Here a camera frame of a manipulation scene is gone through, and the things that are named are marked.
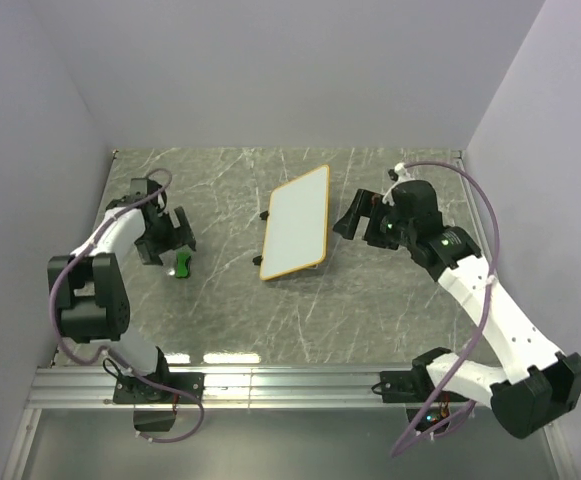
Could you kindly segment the green whiteboard eraser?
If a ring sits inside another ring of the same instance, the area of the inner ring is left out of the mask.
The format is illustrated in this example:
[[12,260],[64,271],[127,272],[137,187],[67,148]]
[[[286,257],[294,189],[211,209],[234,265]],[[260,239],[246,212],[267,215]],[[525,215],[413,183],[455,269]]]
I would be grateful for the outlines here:
[[189,252],[180,251],[176,254],[176,263],[174,268],[174,276],[178,279],[187,279],[191,275],[191,259]]

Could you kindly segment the yellow framed whiteboard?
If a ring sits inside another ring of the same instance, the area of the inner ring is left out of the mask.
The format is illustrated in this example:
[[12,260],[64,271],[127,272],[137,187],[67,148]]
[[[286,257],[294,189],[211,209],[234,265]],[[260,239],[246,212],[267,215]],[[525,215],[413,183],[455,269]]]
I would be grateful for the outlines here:
[[328,242],[330,167],[275,188],[266,217],[259,278],[270,281],[320,265]]

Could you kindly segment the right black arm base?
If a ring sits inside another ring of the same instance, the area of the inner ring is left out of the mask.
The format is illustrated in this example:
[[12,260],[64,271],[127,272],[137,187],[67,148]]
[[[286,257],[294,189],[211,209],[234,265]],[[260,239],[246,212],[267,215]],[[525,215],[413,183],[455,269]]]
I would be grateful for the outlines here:
[[417,369],[381,371],[371,387],[383,403],[424,403],[434,389],[428,374]]

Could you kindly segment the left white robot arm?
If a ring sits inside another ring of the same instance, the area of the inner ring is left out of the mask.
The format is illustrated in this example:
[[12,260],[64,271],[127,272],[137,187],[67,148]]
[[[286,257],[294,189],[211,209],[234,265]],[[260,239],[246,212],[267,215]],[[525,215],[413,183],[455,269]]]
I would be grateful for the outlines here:
[[103,358],[123,374],[138,377],[136,388],[150,402],[166,399],[173,379],[163,352],[130,326],[131,307],[120,263],[131,249],[148,266],[196,238],[183,207],[166,210],[163,194],[130,204],[111,202],[103,220],[84,244],[48,262],[49,315],[58,347],[75,364]]

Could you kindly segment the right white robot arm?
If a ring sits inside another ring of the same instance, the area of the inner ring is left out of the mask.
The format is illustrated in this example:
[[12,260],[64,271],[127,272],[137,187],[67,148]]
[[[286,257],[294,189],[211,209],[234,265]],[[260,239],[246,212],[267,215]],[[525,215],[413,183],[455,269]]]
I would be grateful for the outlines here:
[[574,409],[581,395],[581,356],[566,355],[550,341],[491,274],[489,260],[471,236],[444,223],[429,182],[406,181],[387,196],[360,189],[333,230],[351,240],[361,218],[368,220],[364,241],[383,249],[405,248],[481,328],[500,363],[461,361],[437,347],[415,358],[406,373],[380,373],[373,391],[383,402],[474,401],[489,407],[518,439]]

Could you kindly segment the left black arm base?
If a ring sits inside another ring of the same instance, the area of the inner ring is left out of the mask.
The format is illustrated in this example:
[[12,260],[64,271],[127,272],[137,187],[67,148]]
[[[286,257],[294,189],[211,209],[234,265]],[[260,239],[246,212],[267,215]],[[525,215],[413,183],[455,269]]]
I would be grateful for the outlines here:
[[202,400],[205,374],[172,372],[164,384],[150,384],[132,376],[120,376],[116,381],[112,403],[117,405],[194,404]]

